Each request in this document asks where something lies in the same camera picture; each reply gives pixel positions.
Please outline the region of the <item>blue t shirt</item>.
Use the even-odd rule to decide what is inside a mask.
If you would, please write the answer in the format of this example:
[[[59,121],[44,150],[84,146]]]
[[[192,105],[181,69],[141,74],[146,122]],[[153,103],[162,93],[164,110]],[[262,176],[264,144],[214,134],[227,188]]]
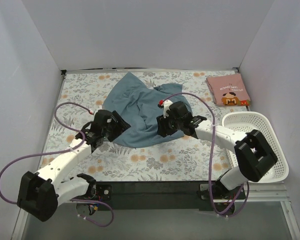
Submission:
[[[180,130],[167,137],[157,134],[157,117],[163,114],[158,107],[159,101],[182,91],[183,86],[178,83],[150,89],[135,75],[127,73],[112,88],[102,106],[110,112],[116,111],[130,125],[113,142],[130,148],[145,148],[182,138],[184,133]]]

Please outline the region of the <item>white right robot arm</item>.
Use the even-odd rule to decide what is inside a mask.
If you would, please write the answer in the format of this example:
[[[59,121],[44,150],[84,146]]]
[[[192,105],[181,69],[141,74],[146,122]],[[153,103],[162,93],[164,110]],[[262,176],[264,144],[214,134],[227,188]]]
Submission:
[[[233,131],[214,125],[207,118],[193,116],[182,101],[161,100],[158,107],[163,115],[157,117],[157,134],[163,138],[177,131],[198,140],[233,152],[237,166],[231,168],[211,184],[211,193],[227,199],[235,188],[248,182],[259,182],[277,163],[278,158],[264,135],[256,129],[250,132]]]

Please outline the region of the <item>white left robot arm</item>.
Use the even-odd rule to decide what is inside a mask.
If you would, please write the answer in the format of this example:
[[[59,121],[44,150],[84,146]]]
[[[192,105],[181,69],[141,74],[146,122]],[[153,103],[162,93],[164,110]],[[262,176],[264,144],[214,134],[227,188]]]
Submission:
[[[53,216],[57,208],[76,197],[91,200],[97,195],[97,181],[79,173],[71,180],[65,177],[104,140],[112,142],[131,126],[116,112],[99,110],[94,120],[77,131],[72,142],[47,166],[35,173],[26,172],[20,181],[17,206],[42,222]]]

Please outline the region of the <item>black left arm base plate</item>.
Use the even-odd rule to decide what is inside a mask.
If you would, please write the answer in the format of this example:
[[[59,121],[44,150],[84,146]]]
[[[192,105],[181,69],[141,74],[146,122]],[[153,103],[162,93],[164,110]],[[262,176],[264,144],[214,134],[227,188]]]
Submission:
[[[97,184],[92,190],[92,194],[87,197],[88,200],[107,202],[112,199],[112,186],[110,184]]]

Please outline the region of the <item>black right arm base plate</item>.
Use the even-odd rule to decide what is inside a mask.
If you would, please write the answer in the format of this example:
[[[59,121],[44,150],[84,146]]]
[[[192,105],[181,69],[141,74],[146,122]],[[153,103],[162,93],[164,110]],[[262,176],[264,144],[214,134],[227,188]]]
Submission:
[[[244,190],[244,185],[235,187],[232,190],[219,187],[212,183],[209,187],[208,183],[199,185],[197,195],[201,200],[208,201],[212,210],[220,217],[231,218],[240,213],[245,207],[250,193],[250,188]]]

